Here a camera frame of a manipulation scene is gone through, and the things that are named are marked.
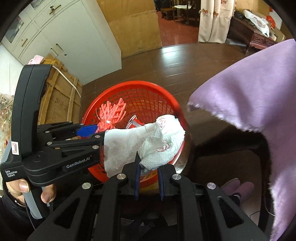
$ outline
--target wooden stool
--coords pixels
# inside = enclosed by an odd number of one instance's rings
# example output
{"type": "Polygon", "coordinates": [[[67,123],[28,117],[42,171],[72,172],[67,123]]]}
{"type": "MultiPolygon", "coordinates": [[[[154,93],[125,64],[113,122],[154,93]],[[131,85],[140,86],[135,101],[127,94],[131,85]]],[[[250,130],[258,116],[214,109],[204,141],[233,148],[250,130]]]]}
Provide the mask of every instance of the wooden stool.
{"type": "Polygon", "coordinates": [[[168,7],[168,8],[161,8],[161,17],[166,18],[167,20],[173,20],[173,8],[168,7]]]}

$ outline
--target red plastic basket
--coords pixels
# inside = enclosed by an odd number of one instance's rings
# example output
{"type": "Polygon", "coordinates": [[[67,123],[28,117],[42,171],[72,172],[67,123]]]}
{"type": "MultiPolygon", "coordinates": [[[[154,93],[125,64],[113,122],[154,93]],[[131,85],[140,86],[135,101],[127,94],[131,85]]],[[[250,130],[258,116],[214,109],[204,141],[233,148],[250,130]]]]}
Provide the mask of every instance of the red plastic basket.
{"type": "MultiPolygon", "coordinates": [[[[161,115],[170,114],[175,115],[184,130],[186,130],[184,114],[174,96],[156,84],[138,80],[117,84],[101,93],[87,109],[82,123],[86,125],[98,123],[96,109],[99,110],[101,104],[105,104],[107,101],[110,101],[112,104],[117,103],[120,98],[126,103],[126,115],[123,120],[116,125],[116,128],[125,129],[133,115],[136,115],[141,122],[147,124],[155,122],[156,118],[161,115]]],[[[184,142],[179,152],[175,155],[173,160],[170,161],[171,164],[176,163],[183,146],[184,142]]],[[[103,160],[99,164],[90,167],[89,171],[103,183],[108,180],[103,160]]],[[[155,170],[141,177],[140,188],[147,187],[156,181],[157,171],[155,170]]]]}

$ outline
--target human hand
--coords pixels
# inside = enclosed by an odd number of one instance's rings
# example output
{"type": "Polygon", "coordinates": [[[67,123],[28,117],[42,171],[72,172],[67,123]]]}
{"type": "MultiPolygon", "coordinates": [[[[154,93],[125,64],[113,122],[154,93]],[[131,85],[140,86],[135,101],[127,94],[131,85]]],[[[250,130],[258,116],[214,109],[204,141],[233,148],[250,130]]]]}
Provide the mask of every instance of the human hand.
{"type": "MultiPolygon", "coordinates": [[[[19,179],[6,183],[7,189],[10,194],[17,200],[19,203],[25,205],[25,199],[23,192],[29,192],[30,186],[25,179],[19,179]]],[[[52,202],[56,197],[56,188],[54,184],[46,186],[41,194],[41,200],[44,203],[52,202]]]]}

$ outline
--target cabinet door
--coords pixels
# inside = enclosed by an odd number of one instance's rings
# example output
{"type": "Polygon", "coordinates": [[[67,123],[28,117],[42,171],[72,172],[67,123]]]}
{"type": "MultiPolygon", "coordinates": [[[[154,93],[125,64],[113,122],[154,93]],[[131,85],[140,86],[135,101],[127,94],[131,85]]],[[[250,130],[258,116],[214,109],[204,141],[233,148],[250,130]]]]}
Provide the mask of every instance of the cabinet door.
{"type": "Polygon", "coordinates": [[[16,43],[14,50],[12,51],[12,54],[16,58],[18,58],[21,55],[22,51],[26,48],[26,46],[30,44],[31,40],[37,32],[38,29],[31,22],[24,33],[21,35],[19,41],[16,43]]]}
{"type": "Polygon", "coordinates": [[[7,30],[4,38],[2,39],[2,43],[10,52],[13,51],[18,39],[30,22],[31,19],[29,16],[22,11],[7,30]]]}
{"type": "Polygon", "coordinates": [[[58,47],[57,58],[83,85],[118,70],[81,1],[55,17],[42,33],[58,47]]]}
{"type": "Polygon", "coordinates": [[[46,7],[47,4],[53,0],[33,0],[26,8],[25,12],[28,14],[31,20],[46,7]]]}
{"type": "Polygon", "coordinates": [[[43,36],[42,33],[39,33],[27,47],[27,49],[22,53],[19,59],[22,64],[28,64],[30,59],[32,59],[35,55],[46,57],[46,55],[49,53],[53,54],[51,48],[52,46],[48,40],[43,36]]]}
{"type": "Polygon", "coordinates": [[[50,21],[51,18],[56,17],[57,14],[62,12],[68,4],[73,0],[54,0],[51,1],[38,16],[34,19],[35,23],[42,28],[43,25],[50,21]]]}

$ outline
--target fingernail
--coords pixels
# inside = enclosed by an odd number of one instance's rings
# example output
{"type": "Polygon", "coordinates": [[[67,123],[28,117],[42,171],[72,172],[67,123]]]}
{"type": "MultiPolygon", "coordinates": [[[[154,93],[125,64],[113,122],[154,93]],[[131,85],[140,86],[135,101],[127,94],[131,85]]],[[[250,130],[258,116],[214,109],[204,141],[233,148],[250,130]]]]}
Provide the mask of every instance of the fingernail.
{"type": "Polygon", "coordinates": [[[51,196],[49,194],[44,194],[43,195],[43,200],[45,201],[45,203],[49,203],[49,201],[51,200],[51,196]]]}
{"type": "Polygon", "coordinates": [[[20,181],[20,189],[23,192],[29,192],[29,185],[26,181],[20,181]]]}

